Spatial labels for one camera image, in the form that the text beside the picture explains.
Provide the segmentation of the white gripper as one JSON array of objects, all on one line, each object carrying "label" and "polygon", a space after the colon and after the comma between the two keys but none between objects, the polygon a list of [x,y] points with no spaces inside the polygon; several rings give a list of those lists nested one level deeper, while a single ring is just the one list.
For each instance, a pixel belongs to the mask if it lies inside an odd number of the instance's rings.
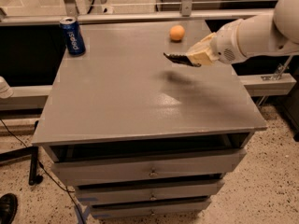
[{"label": "white gripper", "polygon": [[243,19],[224,24],[220,30],[211,33],[193,45],[197,51],[187,52],[187,58],[195,66],[212,65],[217,60],[222,63],[242,63],[246,57],[238,45],[238,28]]}]

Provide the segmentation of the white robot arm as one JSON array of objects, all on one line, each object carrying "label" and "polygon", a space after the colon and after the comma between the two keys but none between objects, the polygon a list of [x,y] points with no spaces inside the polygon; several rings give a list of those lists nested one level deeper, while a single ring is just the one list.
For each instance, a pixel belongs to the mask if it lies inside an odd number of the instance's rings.
[{"label": "white robot arm", "polygon": [[194,44],[186,53],[195,66],[242,63],[256,56],[299,53],[299,0],[278,0],[268,14],[223,25]]}]

